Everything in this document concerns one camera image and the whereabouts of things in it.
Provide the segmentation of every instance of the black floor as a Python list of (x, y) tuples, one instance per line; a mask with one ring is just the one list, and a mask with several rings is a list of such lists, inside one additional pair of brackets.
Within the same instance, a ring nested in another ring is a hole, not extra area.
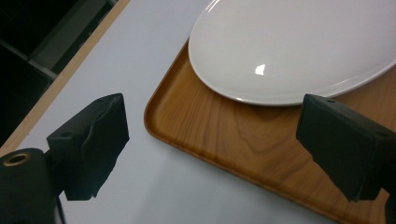
[(0, 46), (0, 146), (50, 84), (47, 77)]
[(0, 38), (30, 55), (77, 0), (1, 0)]

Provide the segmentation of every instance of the white table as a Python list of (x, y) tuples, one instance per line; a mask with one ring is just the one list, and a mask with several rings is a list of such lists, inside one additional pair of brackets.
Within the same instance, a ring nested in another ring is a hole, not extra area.
[(211, 0), (132, 0), (19, 148), (46, 137), (91, 101), (124, 95), (131, 140), (97, 198), (68, 202), (70, 224), (331, 223), (148, 134), (146, 104)]

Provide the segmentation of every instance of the white plate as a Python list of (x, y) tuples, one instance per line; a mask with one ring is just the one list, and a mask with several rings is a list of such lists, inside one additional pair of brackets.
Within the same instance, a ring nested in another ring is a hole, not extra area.
[(395, 0), (215, 0), (190, 37), (212, 90), (256, 105), (353, 90), (396, 64)]

